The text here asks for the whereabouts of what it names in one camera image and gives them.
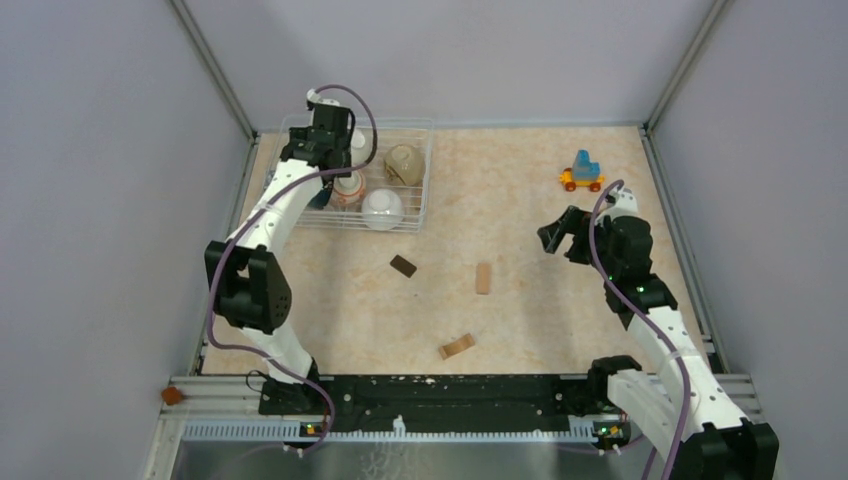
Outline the small orange block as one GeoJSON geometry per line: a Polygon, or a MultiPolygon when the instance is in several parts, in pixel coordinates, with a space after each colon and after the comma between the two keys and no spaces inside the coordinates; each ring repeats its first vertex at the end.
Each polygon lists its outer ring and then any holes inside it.
{"type": "Polygon", "coordinates": [[[161,393],[162,401],[166,406],[174,406],[181,403],[184,399],[183,393],[174,386],[164,388],[161,393]]]}

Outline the toy brick car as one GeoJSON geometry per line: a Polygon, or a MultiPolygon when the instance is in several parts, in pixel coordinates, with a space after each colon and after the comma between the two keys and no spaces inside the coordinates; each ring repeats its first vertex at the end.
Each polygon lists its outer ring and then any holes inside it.
{"type": "Polygon", "coordinates": [[[600,164],[592,161],[589,151],[585,149],[578,150],[571,166],[566,167],[559,175],[559,183],[567,192],[578,188],[600,192],[604,180],[600,164]]]}

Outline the light wooden block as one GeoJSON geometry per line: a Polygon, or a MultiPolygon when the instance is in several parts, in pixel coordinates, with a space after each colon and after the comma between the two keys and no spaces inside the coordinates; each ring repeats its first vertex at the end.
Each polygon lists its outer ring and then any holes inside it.
{"type": "Polygon", "coordinates": [[[488,262],[480,262],[475,270],[475,293],[477,295],[488,295],[491,291],[492,265],[488,262]]]}

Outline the white orange patterned bowl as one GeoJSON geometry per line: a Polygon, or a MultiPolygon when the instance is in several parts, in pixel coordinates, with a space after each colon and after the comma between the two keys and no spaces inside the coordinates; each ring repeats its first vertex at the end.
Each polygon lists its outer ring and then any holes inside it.
{"type": "Polygon", "coordinates": [[[366,179],[360,171],[349,177],[338,176],[334,180],[330,203],[337,208],[347,208],[359,203],[366,193],[366,179]]]}

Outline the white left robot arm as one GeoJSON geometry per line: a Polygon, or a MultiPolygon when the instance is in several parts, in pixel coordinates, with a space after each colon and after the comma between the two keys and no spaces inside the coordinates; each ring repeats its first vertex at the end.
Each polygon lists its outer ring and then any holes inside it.
{"type": "Polygon", "coordinates": [[[325,184],[348,174],[356,127],[353,111],[334,100],[311,101],[308,125],[293,127],[273,175],[247,219],[204,252],[209,284],[207,336],[224,318],[263,358],[271,376],[304,384],[313,366],[287,318],[293,294],[280,259],[297,220],[325,184]]]}

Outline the beige leaf pattern bowl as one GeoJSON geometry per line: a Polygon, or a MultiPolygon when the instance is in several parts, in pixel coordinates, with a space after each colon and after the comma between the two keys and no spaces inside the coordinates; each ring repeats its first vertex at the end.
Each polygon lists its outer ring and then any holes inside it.
{"type": "Polygon", "coordinates": [[[426,173],[426,162],[417,147],[399,144],[384,154],[383,170],[390,185],[411,187],[422,182],[426,173]]]}

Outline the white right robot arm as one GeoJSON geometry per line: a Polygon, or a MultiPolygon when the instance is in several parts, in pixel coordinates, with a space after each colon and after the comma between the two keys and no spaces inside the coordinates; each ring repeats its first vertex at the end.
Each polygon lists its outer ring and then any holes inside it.
{"type": "Polygon", "coordinates": [[[595,394],[622,409],[662,455],[662,478],[773,478],[778,436],[730,398],[694,345],[675,297],[652,270],[649,223],[570,206],[537,235],[547,253],[572,238],[566,258],[598,270],[607,305],[653,364],[659,386],[628,356],[595,360],[589,379],[595,394]]]}

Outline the arched wooden block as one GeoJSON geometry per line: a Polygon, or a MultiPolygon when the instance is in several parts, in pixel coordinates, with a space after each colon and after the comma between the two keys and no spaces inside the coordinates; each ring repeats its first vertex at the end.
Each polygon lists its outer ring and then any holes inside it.
{"type": "Polygon", "coordinates": [[[456,340],[441,345],[438,348],[438,353],[442,360],[447,360],[455,355],[458,355],[476,345],[476,341],[472,334],[466,333],[456,340]]]}

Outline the white footed bowl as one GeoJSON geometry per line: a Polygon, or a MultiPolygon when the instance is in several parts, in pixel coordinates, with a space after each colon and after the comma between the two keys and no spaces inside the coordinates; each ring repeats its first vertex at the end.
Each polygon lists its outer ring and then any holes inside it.
{"type": "Polygon", "coordinates": [[[372,150],[372,134],[365,129],[356,128],[350,143],[351,165],[355,167],[365,163],[372,150]]]}

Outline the plain white bowl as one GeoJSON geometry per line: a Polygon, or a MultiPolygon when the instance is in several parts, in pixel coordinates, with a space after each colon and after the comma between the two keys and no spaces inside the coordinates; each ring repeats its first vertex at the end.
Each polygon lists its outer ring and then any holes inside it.
{"type": "Polygon", "coordinates": [[[368,193],[361,204],[365,226],[371,230],[388,231],[404,220],[404,205],[393,190],[380,188],[368,193]]]}

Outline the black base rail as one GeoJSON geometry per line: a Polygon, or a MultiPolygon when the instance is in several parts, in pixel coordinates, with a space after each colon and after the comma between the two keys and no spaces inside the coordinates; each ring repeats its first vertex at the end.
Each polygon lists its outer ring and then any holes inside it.
{"type": "Polygon", "coordinates": [[[336,375],[316,385],[262,386],[265,416],[315,416],[333,433],[565,433],[580,420],[608,432],[624,413],[601,400],[584,375],[336,375]]]}

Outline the dark brown wooden block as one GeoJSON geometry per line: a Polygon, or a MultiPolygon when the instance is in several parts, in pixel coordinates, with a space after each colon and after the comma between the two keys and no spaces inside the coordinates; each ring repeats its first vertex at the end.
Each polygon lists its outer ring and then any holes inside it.
{"type": "Polygon", "coordinates": [[[411,278],[418,267],[401,255],[395,255],[390,260],[390,266],[406,278],[411,278]]]}

